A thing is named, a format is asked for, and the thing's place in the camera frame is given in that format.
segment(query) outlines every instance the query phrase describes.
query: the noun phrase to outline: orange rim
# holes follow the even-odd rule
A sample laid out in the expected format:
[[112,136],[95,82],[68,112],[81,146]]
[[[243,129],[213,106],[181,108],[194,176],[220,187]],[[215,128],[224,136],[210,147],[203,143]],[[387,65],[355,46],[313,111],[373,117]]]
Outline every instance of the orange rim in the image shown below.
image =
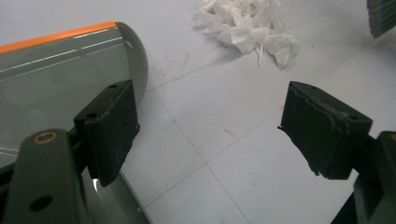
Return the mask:
[[17,49],[25,49],[25,48],[29,48],[29,47],[32,47],[35,45],[40,45],[40,44],[48,43],[51,41],[65,39],[65,38],[76,36],[76,35],[84,35],[84,34],[99,31],[99,30],[105,30],[105,29],[112,28],[115,26],[117,26],[117,25],[114,21],[107,21],[107,22],[103,22],[103,23],[99,23],[99,24],[95,24],[95,25],[91,25],[91,26],[78,28],[75,30],[60,32],[60,33],[53,34],[53,35],[44,35],[44,36],[40,36],[40,37],[33,38],[33,39],[22,40],[20,42],[0,46],[0,53],[7,53],[7,52],[17,50]]

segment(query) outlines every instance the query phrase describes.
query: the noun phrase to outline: brass screw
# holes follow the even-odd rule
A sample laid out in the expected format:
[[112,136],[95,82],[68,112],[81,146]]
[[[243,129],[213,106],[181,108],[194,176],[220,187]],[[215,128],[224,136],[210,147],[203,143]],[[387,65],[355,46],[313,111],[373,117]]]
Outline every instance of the brass screw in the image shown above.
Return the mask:
[[36,144],[46,144],[48,142],[51,142],[56,138],[58,134],[55,132],[49,132],[49,133],[42,133],[38,136],[35,137],[35,140],[33,140]]

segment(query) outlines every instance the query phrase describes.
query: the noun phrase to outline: white tissue paper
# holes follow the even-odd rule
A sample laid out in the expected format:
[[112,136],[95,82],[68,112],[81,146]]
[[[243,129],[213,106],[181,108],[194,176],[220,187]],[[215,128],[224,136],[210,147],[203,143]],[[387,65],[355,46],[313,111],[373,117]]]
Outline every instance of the white tissue paper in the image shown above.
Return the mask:
[[290,9],[279,0],[203,0],[194,26],[206,27],[204,34],[218,34],[224,46],[244,54],[255,49],[259,66],[266,50],[284,68],[300,51],[296,37],[282,34],[288,28]]

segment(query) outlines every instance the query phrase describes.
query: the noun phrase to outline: crumpled paper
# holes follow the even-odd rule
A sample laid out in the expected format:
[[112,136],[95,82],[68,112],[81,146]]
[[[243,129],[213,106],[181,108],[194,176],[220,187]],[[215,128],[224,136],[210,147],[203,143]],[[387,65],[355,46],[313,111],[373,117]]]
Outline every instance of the crumpled paper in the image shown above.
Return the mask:
[[205,27],[204,34],[218,34],[224,46],[244,54],[255,49],[259,66],[266,50],[284,68],[300,51],[296,37],[282,34],[289,26],[286,14],[290,9],[279,0],[203,0],[194,26]]

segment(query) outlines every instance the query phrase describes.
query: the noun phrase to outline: dark object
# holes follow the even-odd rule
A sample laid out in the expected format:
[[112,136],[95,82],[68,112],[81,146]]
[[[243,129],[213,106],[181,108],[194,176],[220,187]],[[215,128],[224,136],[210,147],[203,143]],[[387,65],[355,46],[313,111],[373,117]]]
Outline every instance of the dark object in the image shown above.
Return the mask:
[[370,33],[381,36],[396,25],[396,0],[367,0]]
[[80,173],[88,165],[102,186],[120,179],[120,168],[139,132],[132,81],[107,87],[75,123],[70,132],[50,129],[26,138],[17,162],[1,169],[0,214],[5,223],[92,223],[86,196],[89,202],[97,196],[92,190],[86,194]]
[[325,91],[289,84],[279,129],[311,170],[329,179],[346,179],[352,168],[360,174],[334,224],[396,223],[396,133],[382,132],[375,140],[368,135],[371,124]]

